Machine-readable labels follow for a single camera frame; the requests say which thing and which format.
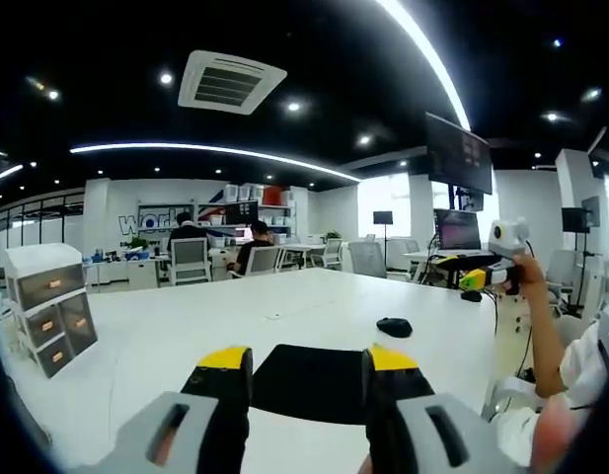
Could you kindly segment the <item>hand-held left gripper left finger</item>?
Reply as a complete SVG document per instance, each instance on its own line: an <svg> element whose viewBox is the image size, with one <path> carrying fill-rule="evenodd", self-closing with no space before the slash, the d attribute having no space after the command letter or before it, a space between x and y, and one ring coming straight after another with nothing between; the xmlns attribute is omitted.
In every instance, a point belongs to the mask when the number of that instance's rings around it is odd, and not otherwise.
<svg viewBox="0 0 609 474"><path fill-rule="evenodd" d="M165 392L117 432L86 473L239 473L250 432L253 352L229 347L202 358L179 392Z"/></svg>

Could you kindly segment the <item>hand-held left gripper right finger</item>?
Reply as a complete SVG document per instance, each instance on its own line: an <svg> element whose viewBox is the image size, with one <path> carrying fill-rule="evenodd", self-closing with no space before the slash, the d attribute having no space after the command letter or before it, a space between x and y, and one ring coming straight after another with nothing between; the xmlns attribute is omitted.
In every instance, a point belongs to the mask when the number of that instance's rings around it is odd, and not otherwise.
<svg viewBox="0 0 609 474"><path fill-rule="evenodd" d="M449 394L436 394L414 359L373 345L362 353L371 473L522 473L489 423Z"/></svg>

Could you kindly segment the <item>person's right hand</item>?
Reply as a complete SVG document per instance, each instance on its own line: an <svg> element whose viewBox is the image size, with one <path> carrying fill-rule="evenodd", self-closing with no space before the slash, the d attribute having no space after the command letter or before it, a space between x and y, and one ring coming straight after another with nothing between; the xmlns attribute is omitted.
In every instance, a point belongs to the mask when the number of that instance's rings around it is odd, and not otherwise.
<svg viewBox="0 0 609 474"><path fill-rule="evenodd" d="M507 280L503 288L512 291L517 284L518 291L528 300L546 296L548 286L537 260L529 254L519 254L513 257L513 262L516 278Z"/></svg>

